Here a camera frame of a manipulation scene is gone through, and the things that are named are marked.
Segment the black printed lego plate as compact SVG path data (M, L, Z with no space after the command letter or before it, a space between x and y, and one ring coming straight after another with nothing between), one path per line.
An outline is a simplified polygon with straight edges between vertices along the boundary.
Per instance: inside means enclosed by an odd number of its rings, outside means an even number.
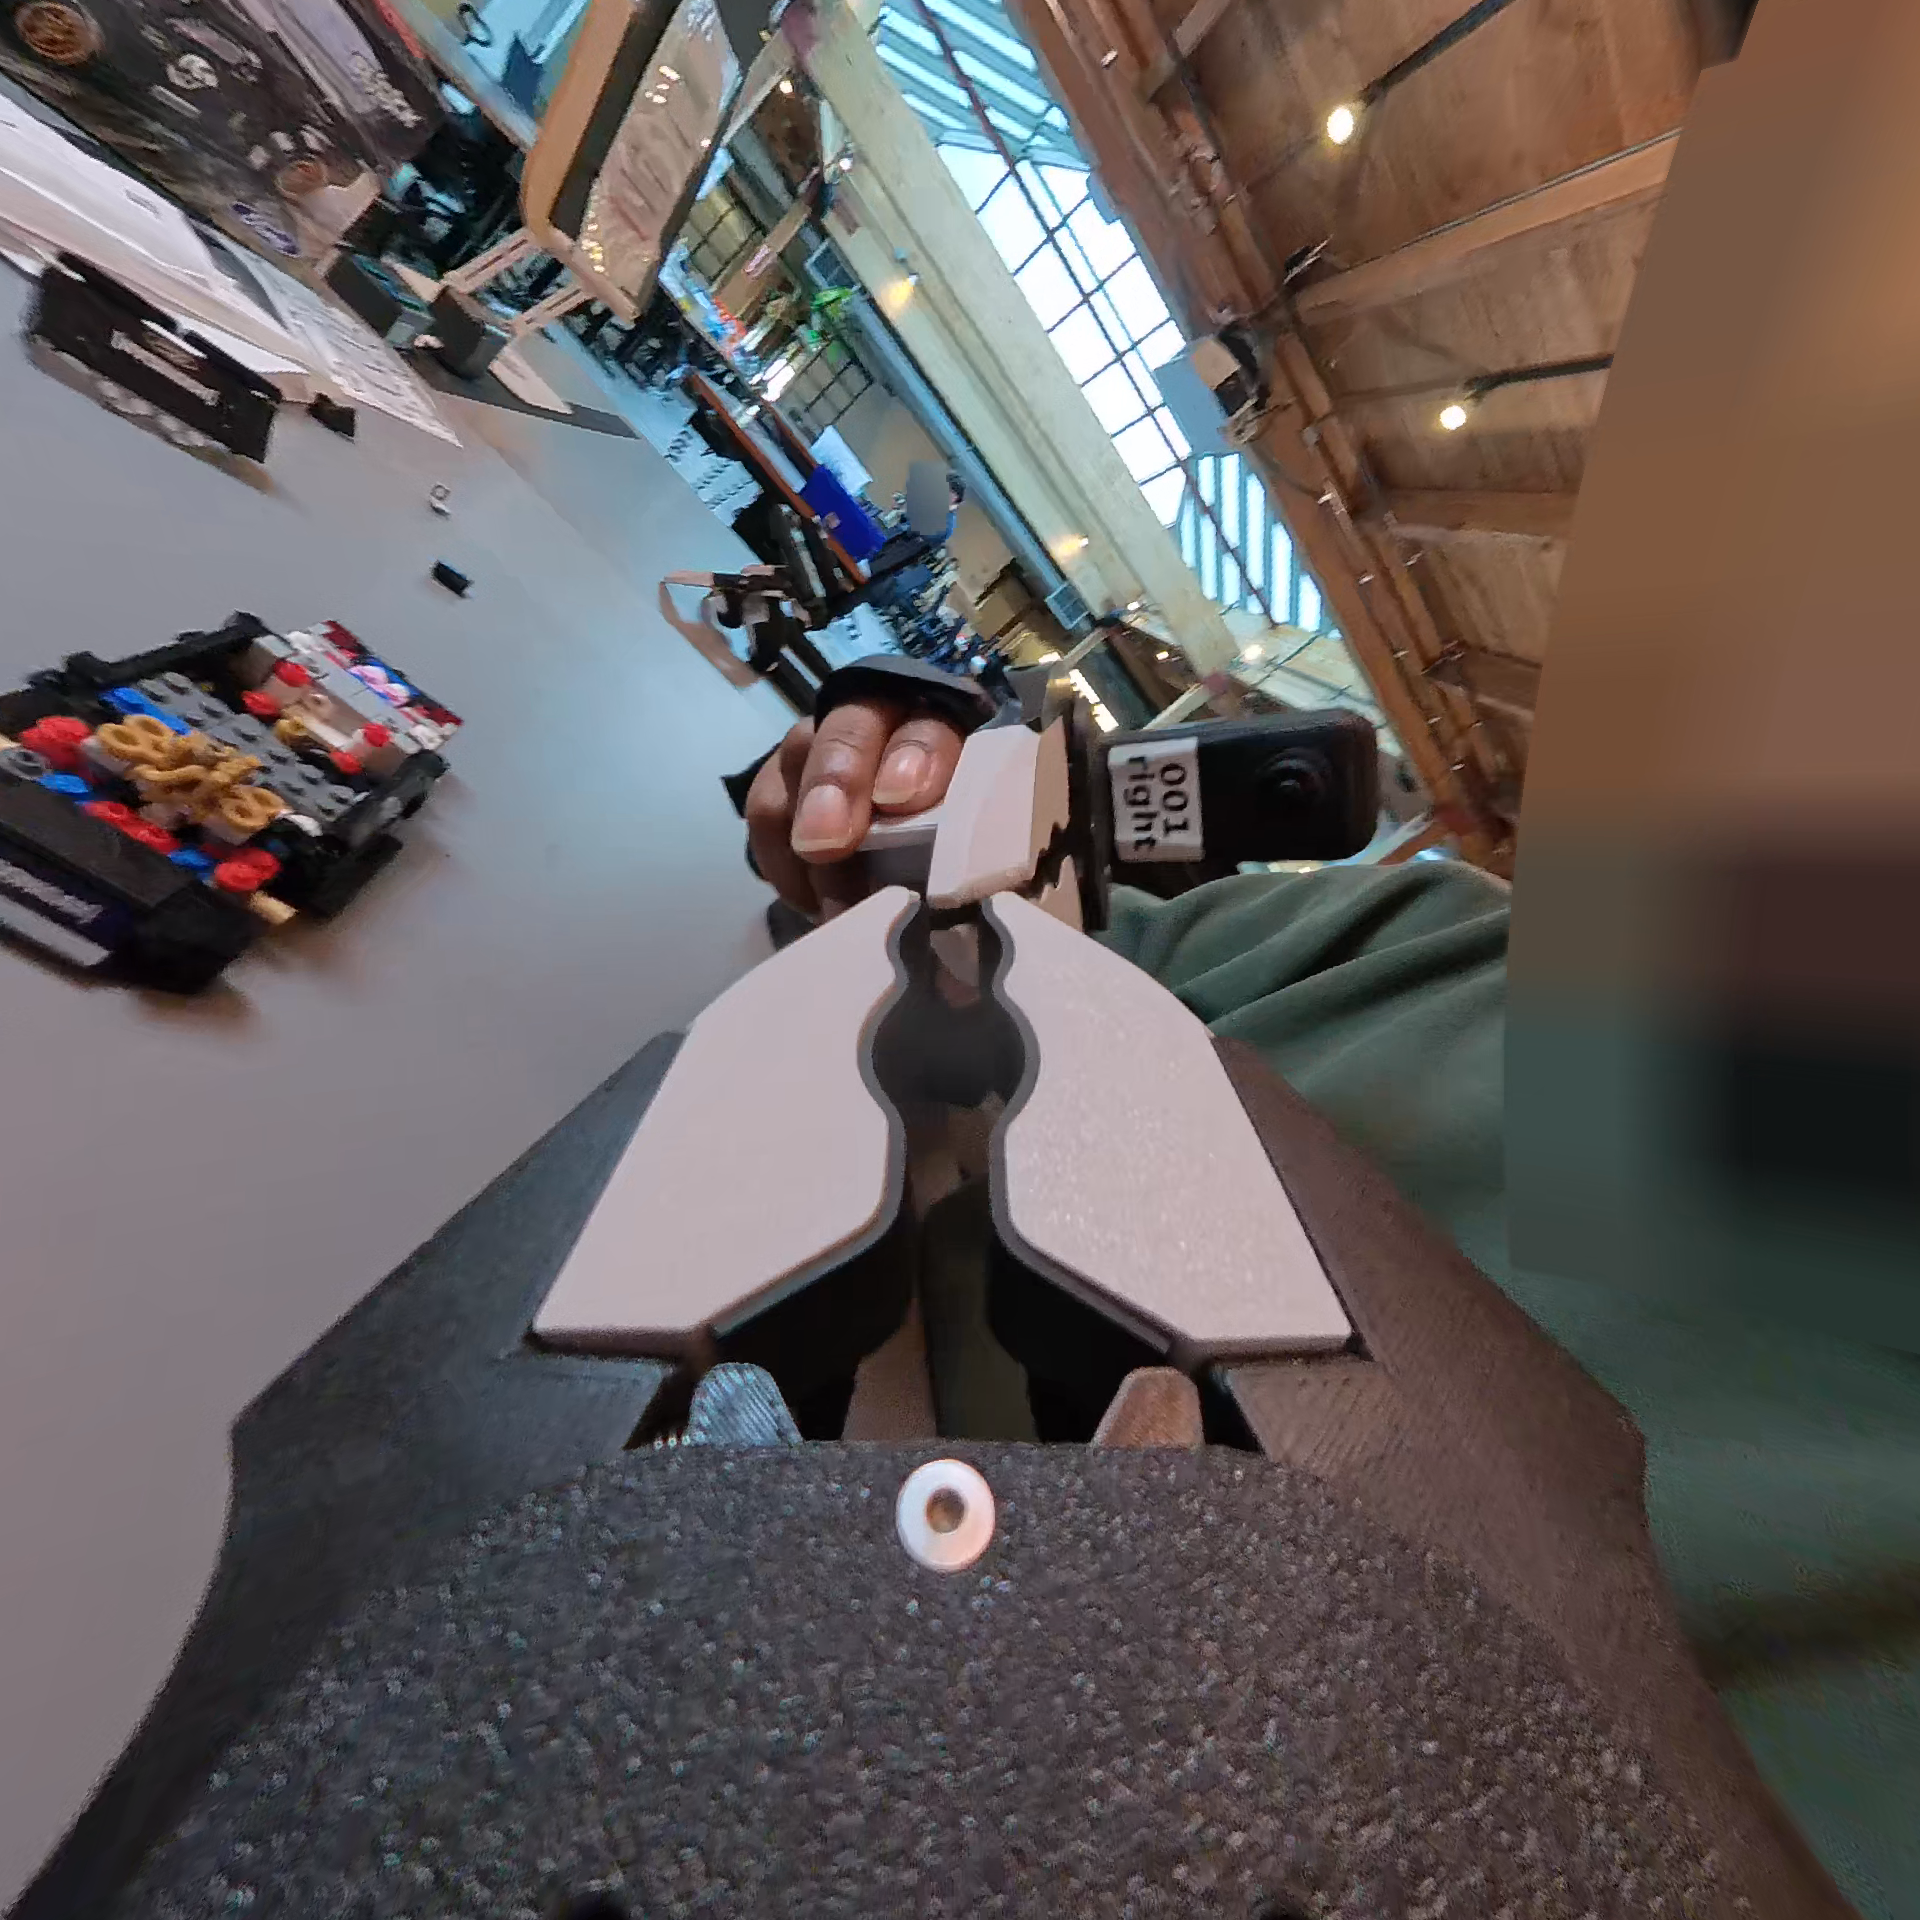
M276 386L106 271L54 256L40 269L23 330L29 347L83 377L112 412L189 451L267 464Z

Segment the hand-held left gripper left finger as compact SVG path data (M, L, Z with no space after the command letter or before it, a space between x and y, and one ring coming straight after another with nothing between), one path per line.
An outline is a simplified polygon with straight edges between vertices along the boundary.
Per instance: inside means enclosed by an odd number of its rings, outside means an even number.
M904 1123L877 1040L924 902L886 888L704 1007L532 1317L538 1346L823 1397L899 1332Z

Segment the black handheld device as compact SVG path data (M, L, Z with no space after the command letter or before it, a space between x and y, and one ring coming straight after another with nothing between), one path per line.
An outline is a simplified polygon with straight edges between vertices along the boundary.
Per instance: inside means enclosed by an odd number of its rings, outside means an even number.
M834 673L819 637L828 599L781 567L740 572L668 572L660 612L736 688L769 684L788 708L808 709Z

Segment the small black box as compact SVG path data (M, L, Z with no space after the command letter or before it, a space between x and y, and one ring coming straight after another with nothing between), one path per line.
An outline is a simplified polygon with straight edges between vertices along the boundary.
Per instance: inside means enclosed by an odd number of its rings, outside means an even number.
M410 348L431 323L429 305L377 256L332 256L325 283L384 347Z
M444 372L478 383L512 343L511 321L460 283L442 280L429 303L429 357Z

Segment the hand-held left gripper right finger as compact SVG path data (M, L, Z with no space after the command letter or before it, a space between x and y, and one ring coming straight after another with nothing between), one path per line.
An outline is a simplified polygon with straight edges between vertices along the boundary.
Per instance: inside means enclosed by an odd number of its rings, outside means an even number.
M1153 976L1014 895L983 906L1019 1076L991 1141L989 1317L1102 1409L1133 1370L1326 1357L1353 1323L1213 1034Z

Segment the wooden office desk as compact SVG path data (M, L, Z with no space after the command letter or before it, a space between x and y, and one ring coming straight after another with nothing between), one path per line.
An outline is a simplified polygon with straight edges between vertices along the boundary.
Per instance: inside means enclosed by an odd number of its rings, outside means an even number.
M830 542L801 500L808 471L819 460L794 430L778 413L738 401L707 374L682 374L680 390L707 449L740 464L752 482L754 496L736 513L733 531L756 561L794 567L830 597L868 587L870 567L857 567Z

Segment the lego set box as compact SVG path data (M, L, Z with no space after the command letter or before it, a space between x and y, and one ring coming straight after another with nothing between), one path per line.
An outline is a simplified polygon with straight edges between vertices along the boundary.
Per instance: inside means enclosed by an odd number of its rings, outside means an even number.
M444 121L393 4L5 2L2 63L209 224L305 265Z

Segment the blue plastic storage bin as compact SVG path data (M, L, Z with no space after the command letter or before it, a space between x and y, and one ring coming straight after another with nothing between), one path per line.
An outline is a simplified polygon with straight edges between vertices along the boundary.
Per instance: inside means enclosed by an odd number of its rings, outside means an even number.
M866 569L881 554L888 540L886 527L862 500L848 491L832 468L814 464L808 471L801 500L816 522L823 527L828 540L835 542L857 567Z

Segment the person's right hand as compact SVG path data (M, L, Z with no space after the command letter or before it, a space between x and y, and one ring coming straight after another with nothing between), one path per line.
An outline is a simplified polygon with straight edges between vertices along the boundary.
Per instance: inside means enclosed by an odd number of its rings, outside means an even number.
M875 699L798 724L743 800L752 870L790 917L841 917L868 892L857 854L871 828L944 801L964 740L942 717Z

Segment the person's right forearm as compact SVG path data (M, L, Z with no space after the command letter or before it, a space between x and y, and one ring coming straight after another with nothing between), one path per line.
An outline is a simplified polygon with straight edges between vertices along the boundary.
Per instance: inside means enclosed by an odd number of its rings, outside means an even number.
M1297 1092L1498 1094L1510 892L1460 863L1113 899L1102 944Z

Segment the black lego car model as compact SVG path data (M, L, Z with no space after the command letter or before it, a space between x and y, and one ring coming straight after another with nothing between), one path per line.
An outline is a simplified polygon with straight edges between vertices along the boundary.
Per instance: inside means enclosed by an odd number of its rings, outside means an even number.
M2 697L4 942L202 993L372 886L462 726L334 621L67 655Z

